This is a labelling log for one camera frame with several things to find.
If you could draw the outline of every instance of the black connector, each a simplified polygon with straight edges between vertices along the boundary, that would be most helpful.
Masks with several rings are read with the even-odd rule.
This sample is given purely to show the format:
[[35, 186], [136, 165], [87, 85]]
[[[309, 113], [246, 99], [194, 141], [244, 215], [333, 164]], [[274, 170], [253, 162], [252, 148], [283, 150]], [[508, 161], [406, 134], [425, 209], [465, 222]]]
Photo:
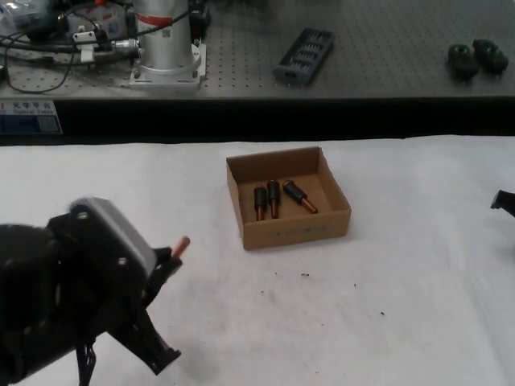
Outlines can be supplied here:
[[282, 185], [284, 192], [289, 195], [298, 205], [305, 207], [312, 215], [315, 215], [319, 210], [310, 201], [307, 200], [307, 194], [295, 185], [293, 181], [286, 181]]
[[272, 218], [279, 218], [279, 205], [281, 204], [281, 186], [277, 181], [271, 180], [266, 184], [268, 189], [268, 203], [270, 204]]
[[508, 67], [508, 57], [491, 40], [476, 39], [472, 46], [476, 58], [492, 74], [499, 75]]
[[452, 74], [460, 80], [470, 80], [480, 70], [474, 55], [465, 44], [453, 44], [447, 53]]
[[254, 188], [254, 209], [256, 210], [256, 221], [263, 221], [266, 211], [266, 189], [261, 185]]

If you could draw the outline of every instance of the black rubber knob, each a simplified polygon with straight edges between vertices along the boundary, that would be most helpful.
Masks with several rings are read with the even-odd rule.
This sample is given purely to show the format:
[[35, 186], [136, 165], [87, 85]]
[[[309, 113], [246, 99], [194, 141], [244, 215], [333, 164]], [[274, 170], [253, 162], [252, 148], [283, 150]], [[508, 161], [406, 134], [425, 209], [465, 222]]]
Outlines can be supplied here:
[[284, 192], [289, 195], [298, 205], [301, 204], [303, 199], [307, 198], [307, 194], [303, 192], [303, 190], [295, 185], [293, 181], [286, 181], [282, 185], [282, 189]]
[[281, 203], [281, 186], [277, 181], [271, 180], [266, 184], [268, 189], [268, 203], [271, 205], [274, 199], [277, 203]]
[[266, 210], [266, 189], [261, 185], [254, 188], [254, 209], [257, 210], [258, 207]]

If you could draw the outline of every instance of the silver cylinder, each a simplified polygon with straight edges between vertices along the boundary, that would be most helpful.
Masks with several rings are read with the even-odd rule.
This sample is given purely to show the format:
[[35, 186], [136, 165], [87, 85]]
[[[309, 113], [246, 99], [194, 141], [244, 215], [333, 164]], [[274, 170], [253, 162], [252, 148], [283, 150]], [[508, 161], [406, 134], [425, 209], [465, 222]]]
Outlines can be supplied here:
[[[187, 0], [134, 0], [134, 11], [140, 32], [160, 27], [172, 18], [188, 11]], [[144, 69], [169, 71], [190, 68], [195, 60], [189, 17], [182, 18], [171, 27], [143, 35], [139, 38]]]

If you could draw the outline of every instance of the label sticker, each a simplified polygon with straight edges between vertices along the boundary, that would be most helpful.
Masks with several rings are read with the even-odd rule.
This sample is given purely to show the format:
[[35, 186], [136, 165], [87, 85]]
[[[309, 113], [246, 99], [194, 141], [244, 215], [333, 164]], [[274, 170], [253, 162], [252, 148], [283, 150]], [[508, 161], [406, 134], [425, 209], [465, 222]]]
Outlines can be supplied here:
[[0, 101], [0, 134], [62, 134], [53, 101]]

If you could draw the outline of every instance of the metal base plate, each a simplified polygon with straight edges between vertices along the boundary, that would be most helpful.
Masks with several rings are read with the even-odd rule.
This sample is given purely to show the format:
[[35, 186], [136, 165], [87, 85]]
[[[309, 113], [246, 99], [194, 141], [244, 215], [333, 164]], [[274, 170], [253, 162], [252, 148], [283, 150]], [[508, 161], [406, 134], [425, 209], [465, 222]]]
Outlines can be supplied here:
[[199, 67], [193, 71], [187, 70], [176, 75], [156, 75], [155, 71], [146, 71], [136, 63], [130, 74], [129, 86], [134, 88], [166, 87], [170, 90], [176, 88], [198, 89], [200, 82], [206, 77], [207, 48], [205, 44], [201, 44], [198, 48], [193, 46], [192, 49], [194, 54], [200, 56]]
[[[331, 99], [515, 97], [513, 0], [212, 0], [207, 78], [195, 99]], [[272, 69], [306, 28], [335, 34], [333, 49], [306, 87], [277, 82]], [[447, 49], [491, 39], [511, 59], [502, 76], [481, 71], [471, 82], [452, 79]], [[31, 54], [32, 58], [41, 56]], [[66, 62], [67, 56], [58, 58]], [[63, 69], [17, 66], [13, 84], [56, 85]], [[184, 99], [169, 88], [129, 88], [129, 63], [78, 68], [63, 87], [34, 98]], [[0, 98], [26, 98], [7, 85]]]

